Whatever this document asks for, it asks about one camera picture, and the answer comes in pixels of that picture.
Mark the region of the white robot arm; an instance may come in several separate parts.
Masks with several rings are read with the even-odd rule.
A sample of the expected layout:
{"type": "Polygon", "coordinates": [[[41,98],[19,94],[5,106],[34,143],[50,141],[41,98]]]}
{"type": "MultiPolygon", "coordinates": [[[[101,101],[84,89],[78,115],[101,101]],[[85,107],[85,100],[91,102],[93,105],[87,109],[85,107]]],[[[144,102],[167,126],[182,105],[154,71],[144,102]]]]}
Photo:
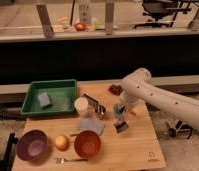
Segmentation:
{"type": "Polygon", "coordinates": [[[120,95],[124,106],[130,107],[142,99],[160,110],[172,113],[177,119],[199,131],[199,100],[157,88],[146,68],[139,68],[121,81],[120,95]]]}

